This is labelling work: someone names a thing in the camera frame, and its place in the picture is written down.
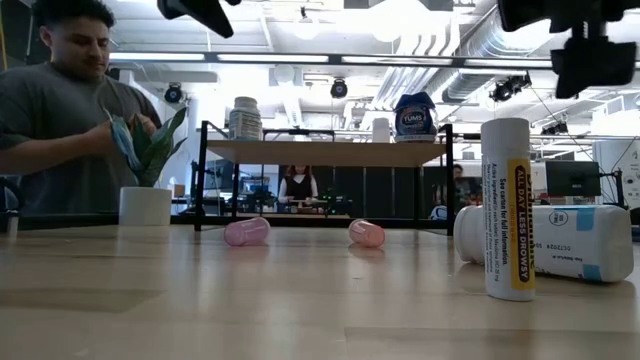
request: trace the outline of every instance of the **shelf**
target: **shelf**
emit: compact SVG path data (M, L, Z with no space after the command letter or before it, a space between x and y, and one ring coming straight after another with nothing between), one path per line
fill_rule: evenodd
M445 154L428 143L343 143L209 140L208 149L238 164L420 167Z

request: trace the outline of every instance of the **pink capsule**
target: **pink capsule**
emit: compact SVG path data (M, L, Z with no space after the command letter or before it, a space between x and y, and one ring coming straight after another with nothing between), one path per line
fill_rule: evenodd
M252 245L265 241L269 230L269 222L261 217L238 221L224 229L224 241L231 246Z
M349 225L349 237L356 244L377 248L384 244L384 229L366 220L354 220Z

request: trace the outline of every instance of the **white shirt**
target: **white shirt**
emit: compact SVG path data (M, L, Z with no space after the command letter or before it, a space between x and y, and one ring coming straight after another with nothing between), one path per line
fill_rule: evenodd
M307 175L296 175L293 177L293 181L297 182L298 184L300 184L302 181L304 181L304 178ZM316 183L316 178L314 178L313 176L311 177L311 196L313 198L317 198L318 197L318 183ZM281 204L286 204L289 202L289 199L287 199L287 180L286 179L282 179L282 181L280 182L280 191L278 192L278 202Z

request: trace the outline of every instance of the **black vest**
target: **black vest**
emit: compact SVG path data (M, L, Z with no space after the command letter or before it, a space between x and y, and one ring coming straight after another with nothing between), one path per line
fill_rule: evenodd
M298 184L292 177L285 177L287 182L287 196L293 196L294 200L306 200L312 197L311 192L311 176L304 176L304 179Z

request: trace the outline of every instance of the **computer screen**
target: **computer screen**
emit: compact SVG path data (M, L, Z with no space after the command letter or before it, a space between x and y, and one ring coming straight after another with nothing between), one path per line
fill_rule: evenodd
M233 163L228 160L207 161L205 190L226 190L233 188Z
M549 196L600 196L600 167L593 161L547 161Z

